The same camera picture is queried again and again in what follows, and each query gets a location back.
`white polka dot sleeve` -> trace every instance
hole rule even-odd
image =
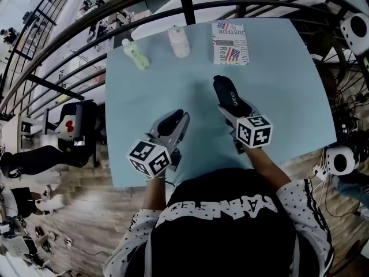
[[[328,225],[312,196],[311,181],[301,179],[290,182],[277,191],[277,196],[292,219],[296,231],[314,248],[319,261],[320,276],[325,276],[332,265],[334,250]]]
[[[133,216],[130,228],[104,265],[105,277],[125,276],[129,261],[137,248],[147,242],[160,213],[141,209]]]

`american flag print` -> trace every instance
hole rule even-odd
[[[225,57],[225,60],[234,62],[238,60],[239,56],[240,56],[240,51],[230,47],[227,51],[227,56]]]
[[[229,27],[229,24],[218,23],[218,28],[220,28],[220,29],[226,30],[226,29],[228,29],[228,27]]]

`metal railing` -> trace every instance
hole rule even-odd
[[[36,53],[44,48],[51,31],[57,25],[56,20],[68,0],[41,0],[36,8],[28,14],[24,21],[24,27],[19,33],[17,40],[10,53],[5,71],[1,77],[0,94],[2,95],[5,85],[11,89],[16,74],[23,72],[25,65],[33,60]],[[14,106],[17,94],[24,95],[27,80],[22,91],[14,94]]]
[[[176,8],[176,9],[167,10],[161,13],[156,13],[149,17],[145,17],[138,21],[132,22],[128,25],[119,27],[95,39],[94,41],[89,42],[88,44],[79,48],[78,50],[74,51],[74,53],[72,53],[70,56],[60,61],[53,68],[51,68],[47,73],[45,73],[43,76],[38,77],[35,75],[38,67],[45,60],[47,60],[51,54],[56,52],[59,48],[61,48],[69,40],[77,36],[80,32],[90,27],[91,25],[97,23],[98,21],[108,17],[109,15],[117,13],[121,11],[122,9],[135,5],[136,3],[139,3],[141,1],[144,1],[144,0],[111,0],[101,5],[94,11],[86,14],[84,17],[80,18],[78,21],[76,21],[74,24],[67,27],[63,32],[61,32],[58,36],[56,36],[44,49],[42,49],[38,54],[36,54],[33,57],[33,60],[31,60],[31,62],[25,67],[25,69],[23,69],[19,77],[17,77],[17,79],[13,82],[12,87],[10,88],[9,92],[6,94],[6,96],[4,97],[4,99],[2,100],[0,104],[0,112],[3,114],[3,118],[4,119],[11,118],[16,110],[20,114],[26,115],[27,117],[39,118],[44,114],[43,109],[47,106],[49,106],[48,107],[49,110],[53,110],[54,108],[64,104],[65,102],[68,102],[71,99],[83,99],[83,94],[101,85],[104,85],[105,81],[101,81],[83,90],[80,90],[80,88],[82,88],[84,84],[88,82],[89,80],[99,75],[104,74],[106,71],[105,69],[98,71],[94,74],[91,74],[81,79],[80,81],[77,81],[76,83],[67,87],[63,91],[60,90],[61,87],[56,88],[55,86],[61,85],[67,79],[73,77],[77,73],[84,71],[86,68],[106,59],[107,54],[100,55],[99,57],[85,63],[84,65],[80,66],[78,69],[63,76],[62,78],[60,78],[58,81],[54,83],[48,82],[47,79],[53,73],[55,73],[58,69],[60,69],[61,67],[69,63],[72,59],[81,55],[82,53],[89,50],[90,48],[97,46],[101,42],[109,40],[122,32],[131,30],[132,28],[136,28],[140,25],[146,24],[151,21],[159,20],[164,17],[183,13],[185,16],[187,25],[190,25],[190,24],[196,23],[194,12],[195,10],[199,10],[199,9],[213,8],[213,7],[219,7],[219,6],[238,6],[238,10],[240,8],[243,8],[244,12],[246,12],[247,15],[251,14],[251,16],[255,17],[255,16],[258,16],[262,13],[268,12],[278,7],[288,7],[288,8],[293,8],[296,10],[304,10],[306,12],[314,14],[315,17],[320,17],[320,18],[323,17],[325,21],[327,22],[327,24],[323,24],[324,26],[337,30],[339,22],[343,19],[343,17],[346,15],[347,12],[352,12],[352,13],[360,12],[359,9],[357,9],[355,6],[353,6],[352,4],[350,4],[349,2],[345,0],[325,0],[326,3],[333,3],[333,4],[338,5],[341,8],[341,10],[337,14],[329,10],[320,9],[314,6],[307,6],[301,3],[297,3],[299,0],[225,0],[225,1],[198,3],[198,4],[193,4],[192,0],[181,0],[182,2],[181,8]],[[234,12],[235,11],[227,13],[227,16],[223,18],[226,18],[234,14]],[[368,79],[369,74],[365,69],[363,69],[364,67],[363,57],[357,57],[357,60],[358,60],[358,64],[360,68],[363,70],[364,77]],[[23,90],[22,96],[16,99],[14,96],[17,94],[19,89],[22,87],[23,83],[25,83],[28,80],[33,81],[34,85],[26,90]],[[34,96],[33,99],[31,100],[32,92],[38,85],[43,85],[47,87],[47,90],[40,93],[39,95]],[[72,89],[76,89],[76,88],[79,88],[79,90],[77,92],[74,92]],[[37,107],[33,107],[35,106],[35,103],[38,100],[41,100],[41,98],[46,96],[49,92],[53,93],[53,95],[50,98],[47,98],[41,104],[38,104]],[[68,97],[61,102],[53,104],[50,107],[51,102],[53,102],[56,98],[58,98],[59,96],[63,94]],[[22,105],[23,101],[26,98],[29,98],[29,101],[26,105],[23,106]]]

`white bottle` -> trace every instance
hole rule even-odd
[[[190,54],[190,45],[185,30],[174,25],[168,30],[169,40],[174,54],[179,58],[185,58]]]
[[[122,40],[122,45],[125,54],[133,60],[133,62],[140,70],[146,70],[150,67],[150,62],[148,58],[140,52],[135,42],[131,42],[130,40],[125,38]]]

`wooden floor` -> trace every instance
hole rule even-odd
[[[101,146],[99,153],[101,166],[97,169],[91,164],[83,169],[58,167],[55,171],[60,171],[60,177],[54,172],[51,175],[26,177],[22,181],[7,181],[11,188],[29,186],[34,192],[43,192],[46,183],[52,183],[53,188],[58,187],[60,195],[53,200],[58,201],[62,197],[65,207],[53,216],[31,215],[26,219],[27,230],[33,236],[36,225],[59,235],[52,242],[54,254],[41,252],[42,257],[51,260],[50,266],[56,272],[71,269],[74,274],[79,272],[82,276],[102,276],[104,261],[130,226],[133,214],[141,208],[144,188],[114,190],[107,147]],[[317,151],[283,163],[281,167],[291,179],[306,178],[311,175],[311,169],[319,163],[320,157],[321,152]],[[318,183],[316,178],[312,181],[314,185]],[[321,190],[319,187],[314,192],[316,200],[319,200]],[[346,253],[353,243],[368,237],[369,225],[354,215],[342,218],[330,216],[325,210],[324,198],[320,206],[333,236],[336,251],[334,271],[345,262]],[[341,197],[332,187],[329,188],[327,206],[332,214],[351,211],[356,204],[351,199]],[[71,248],[66,247],[64,237],[73,240]]]

